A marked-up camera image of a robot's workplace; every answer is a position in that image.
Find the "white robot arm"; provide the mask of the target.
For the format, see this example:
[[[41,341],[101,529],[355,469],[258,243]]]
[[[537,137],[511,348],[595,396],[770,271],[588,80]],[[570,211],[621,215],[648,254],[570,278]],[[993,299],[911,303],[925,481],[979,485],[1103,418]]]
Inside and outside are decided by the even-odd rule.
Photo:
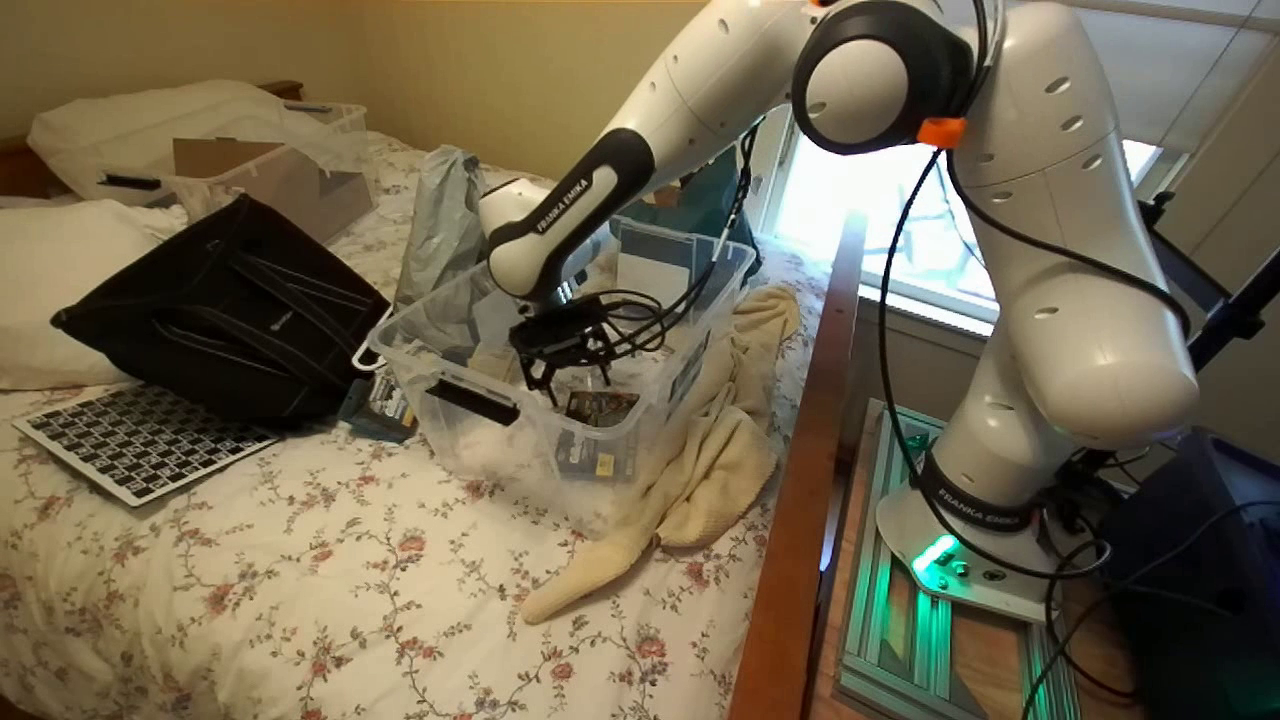
[[[710,0],[487,271],[544,303],[570,257],[631,195],[742,140],[766,114],[836,154],[935,144],[1001,316],[922,481],[875,531],[935,595],[1026,616],[1089,570],[1039,515],[1076,449],[1131,449],[1202,402],[1126,167],[1113,93],[1073,7],[971,0]]]

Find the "teal robot base stand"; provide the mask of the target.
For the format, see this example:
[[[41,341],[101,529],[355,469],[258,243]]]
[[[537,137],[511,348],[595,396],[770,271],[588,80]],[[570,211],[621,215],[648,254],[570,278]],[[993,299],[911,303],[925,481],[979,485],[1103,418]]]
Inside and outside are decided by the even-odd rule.
[[[942,421],[870,406],[843,550],[834,691],[875,720],[1079,720],[1044,583],[976,559],[911,501]]]

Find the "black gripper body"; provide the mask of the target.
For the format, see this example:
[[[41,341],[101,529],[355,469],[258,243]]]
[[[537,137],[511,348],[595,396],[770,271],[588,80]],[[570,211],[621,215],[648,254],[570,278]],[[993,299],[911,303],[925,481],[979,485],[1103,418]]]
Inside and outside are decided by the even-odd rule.
[[[508,343],[522,357],[522,373],[530,390],[550,390],[562,367],[605,367],[609,365],[605,303],[575,299],[575,303],[544,309],[522,320],[508,333]]]

